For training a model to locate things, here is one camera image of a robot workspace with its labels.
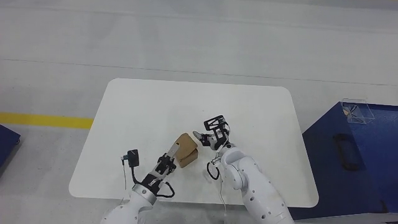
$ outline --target yellow floor line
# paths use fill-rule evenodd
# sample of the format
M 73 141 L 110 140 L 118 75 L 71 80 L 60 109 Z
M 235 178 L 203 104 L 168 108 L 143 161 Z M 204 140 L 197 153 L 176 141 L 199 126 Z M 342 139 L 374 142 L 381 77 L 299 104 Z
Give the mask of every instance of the yellow floor line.
M 0 123 L 90 129 L 91 125 L 93 124 L 93 119 L 55 116 L 55 115 L 0 112 Z

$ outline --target blue platform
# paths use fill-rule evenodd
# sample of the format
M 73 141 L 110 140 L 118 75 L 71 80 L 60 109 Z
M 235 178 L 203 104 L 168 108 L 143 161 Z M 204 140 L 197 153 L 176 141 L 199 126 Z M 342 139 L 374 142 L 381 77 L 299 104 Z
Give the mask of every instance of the blue platform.
M 320 199 L 294 219 L 398 211 L 398 106 L 369 108 L 374 120 L 349 123 L 337 103 L 303 133 Z
M 19 142 L 21 135 L 0 125 L 0 167 L 10 155 L 14 146 Z

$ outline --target cardboard box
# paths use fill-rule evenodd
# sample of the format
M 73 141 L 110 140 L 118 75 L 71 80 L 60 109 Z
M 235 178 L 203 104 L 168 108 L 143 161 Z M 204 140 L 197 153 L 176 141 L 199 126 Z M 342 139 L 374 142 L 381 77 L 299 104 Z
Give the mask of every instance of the cardboard box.
M 181 168 L 184 168 L 198 158 L 198 144 L 188 133 L 182 134 L 175 142 L 180 146 L 175 154 L 175 158 Z

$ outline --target blue table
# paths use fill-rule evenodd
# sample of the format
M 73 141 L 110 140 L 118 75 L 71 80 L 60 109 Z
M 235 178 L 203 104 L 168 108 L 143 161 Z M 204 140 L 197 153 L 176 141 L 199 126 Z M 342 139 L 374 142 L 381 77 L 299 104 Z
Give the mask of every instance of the blue table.
M 0 125 L 0 167 L 4 164 L 21 135 Z
M 398 106 L 369 109 L 374 120 L 349 123 L 337 103 L 303 133 L 320 199 L 294 219 L 398 212 Z

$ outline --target black handle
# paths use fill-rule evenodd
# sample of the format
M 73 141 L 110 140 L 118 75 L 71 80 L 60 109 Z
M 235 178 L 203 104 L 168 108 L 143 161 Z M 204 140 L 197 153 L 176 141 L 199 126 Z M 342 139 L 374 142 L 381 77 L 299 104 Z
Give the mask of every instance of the black handle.
M 336 134 L 333 136 L 333 140 L 335 141 L 335 143 L 337 145 L 337 150 L 338 150 L 338 153 L 340 155 L 340 160 L 341 160 L 341 166 L 343 166 L 343 168 L 348 171 L 359 170 L 359 168 L 360 168 L 359 164 L 349 162 L 347 160 L 345 153 L 344 153 L 344 148 L 341 145 L 342 142 L 349 142 L 348 136 L 345 134 L 339 133 L 339 134 Z

